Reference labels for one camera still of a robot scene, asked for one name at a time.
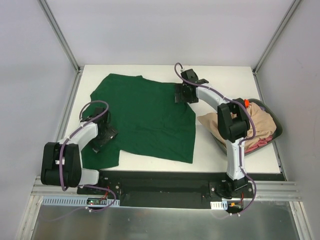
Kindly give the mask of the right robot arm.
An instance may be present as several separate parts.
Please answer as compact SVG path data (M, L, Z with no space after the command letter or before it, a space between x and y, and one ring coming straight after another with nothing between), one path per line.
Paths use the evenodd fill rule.
M244 167L245 138L253 123L245 101L241 98L229 99L214 89L207 80L199 79L193 69L175 70L182 83L175 85L176 103L206 102L217 112L217 128L225 140L227 170L225 181L215 187L215 194L221 198L231 199L242 193L248 184Z

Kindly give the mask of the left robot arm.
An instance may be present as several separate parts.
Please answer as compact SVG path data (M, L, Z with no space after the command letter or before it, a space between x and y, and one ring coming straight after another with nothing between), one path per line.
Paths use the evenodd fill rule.
M116 137L118 132L109 123L109 115L107 108L96 107L93 114L80 120L69 136L45 144L40 173L42 184L60 186L64 191L88 185L96 195L105 191L106 183L99 178L99 171L83 166L81 152L89 147L97 154Z

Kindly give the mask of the green t shirt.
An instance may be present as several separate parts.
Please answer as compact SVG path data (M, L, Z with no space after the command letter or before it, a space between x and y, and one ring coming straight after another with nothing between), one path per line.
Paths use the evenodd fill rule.
M100 170L117 167L120 151L191 164L196 138L196 114L187 103L175 102L175 84L142 76L111 73L90 94L93 101L82 113L92 115L108 103L118 134L94 152L82 151L83 166Z

